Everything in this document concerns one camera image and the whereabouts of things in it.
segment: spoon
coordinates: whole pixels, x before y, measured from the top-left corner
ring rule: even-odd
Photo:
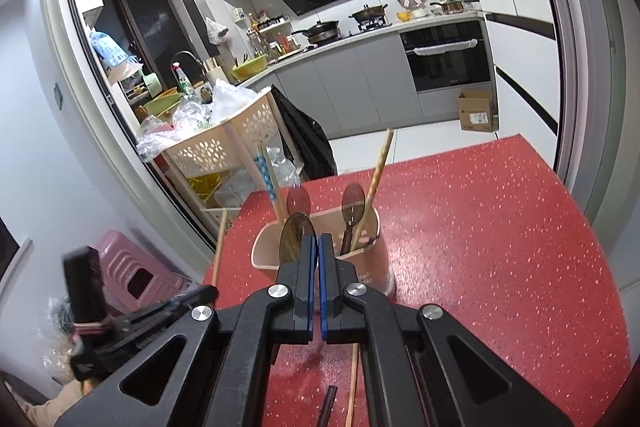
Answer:
[[[289,216],[280,234],[280,265],[300,259],[302,236],[305,233],[311,233],[316,237],[316,231],[311,220],[300,212]]]
[[[297,213],[305,214],[305,216],[311,214],[309,193],[299,183],[293,185],[289,190],[289,194],[287,194],[287,212],[289,216]]]
[[[350,251],[353,227],[360,222],[362,214],[364,214],[364,200],[364,190],[359,183],[347,185],[342,194],[342,217],[346,227],[342,236],[340,255],[345,255]]]

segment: black trash bag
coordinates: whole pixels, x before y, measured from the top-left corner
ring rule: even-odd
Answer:
[[[287,129],[296,143],[300,157],[305,163],[307,177],[310,180],[318,180],[335,176],[338,171],[335,167],[334,151],[331,149],[331,144],[320,124],[293,105],[276,86],[271,86],[271,93]],[[284,155],[293,161],[291,151],[284,139],[282,145]]]

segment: white countertop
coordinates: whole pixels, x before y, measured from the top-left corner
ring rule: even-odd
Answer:
[[[394,22],[391,26],[387,26],[385,28],[380,28],[377,30],[372,30],[369,32],[360,33],[357,35],[353,35],[351,37],[344,37],[338,41],[332,42],[331,44],[325,44],[324,46],[320,46],[314,50],[310,50],[305,53],[299,53],[294,55],[291,58],[286,58],[281,62],[276,62],[276,64],[269,66],[264,71],[252,76],[249,80],[242,82],[239,86],[242,87],[251,87],[256,82],[260,81],[260,79],[264,78],[268,74],[274,73],[280,68],[286,68],[292,64],[295,64],[299,60],[305,60],[306,58],[313,57],[314,55],[321,54],[323,52],[327,52],[329,50],[334,50],[339,48],[340,46],[345,46],[347,44],[353,44],[354,42],[363,41],[364,39],[370,39],[373,37],[378,37],[380,35],[384,35],[386,33],[391,32],[404,32],[408,30],[417,30],[420,28],[428,28],[429,26],[440,26],[443,24],[451,24],[460,21],[466,20],[484,20],[484,13],[481,11],[467,11],[462,13],[455,13],[452,15],[431,15],[428,17],[423,17],[421,19],[412,20],[409,22]]]

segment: cardboard box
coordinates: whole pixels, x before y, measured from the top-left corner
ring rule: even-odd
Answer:
[[[464,89],[458,97],[458,114],[462,129],[491,132],[494,129],[491,91]]]

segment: red table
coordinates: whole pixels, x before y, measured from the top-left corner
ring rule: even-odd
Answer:
[[[305,184],[313,211],[339,206],[347,184],[366,188],[371,176]],[[527,142],[513,137],[389,165],[376,207],[398,303],[441,304],[576,426],[596,423],[630,371],[622,306],[593,232]],[[267,193],[252,194],[225,239],[219,307],[270,285],[250,254],[273,220]],[[315,425],[331,384],[338,394],[330,425],[344,425],[351,346],[315,336],[309,346],[282,346],[265,427]],[[362,372],[354,425],[368,425]]]

